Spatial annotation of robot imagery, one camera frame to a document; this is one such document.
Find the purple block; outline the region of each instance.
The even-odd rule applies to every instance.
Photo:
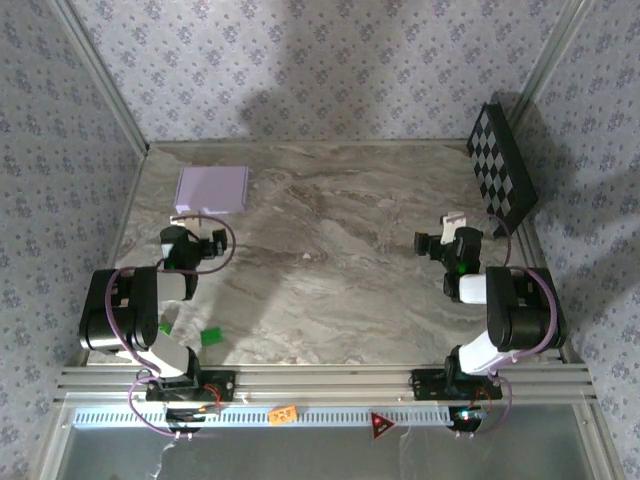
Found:
[[[185,167],[176,190],[176,212],[242,213],[248,181],[249,167]]]

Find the green block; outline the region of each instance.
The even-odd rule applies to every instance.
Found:
[[[166,333],[167,335],[169,335],[171,333],[171,328],[173,327],[173,325],[171,325],[168,322],[162,322],[160,324],[158,324],[158,330],[160,330],[163,333]]]
[[[220,327],[208,328],[200,332],[202,346],[213,345],[222,342],[222,330]]]

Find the green cube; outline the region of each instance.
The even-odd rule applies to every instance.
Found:
[[[202,346],[213,345],[222,342],[222,330],[220,327],[208,328],[200,332]]]

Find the orange label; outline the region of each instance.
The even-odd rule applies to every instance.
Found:
[[[269,412],[270,425],[282,425],[283,423],[295,422],[298,419],[296,407],[282,407]]]

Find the metal rail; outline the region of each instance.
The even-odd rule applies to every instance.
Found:
[[[464,405],[462,401],[415,401],[411,370],[438,366],[225,366],[238,372],[233,406],[416,406]],[[62,372],[55,401],[121,402],[135,379],[135,367],[71,367]],[[584,364],[522,364],[501,370],[513,388],[516,405],[595,403]],[[144,388],[136,393],[143,400]],[[506,399],[496,401],[502,404]],[[198,403],[181,403],[183,407]]]

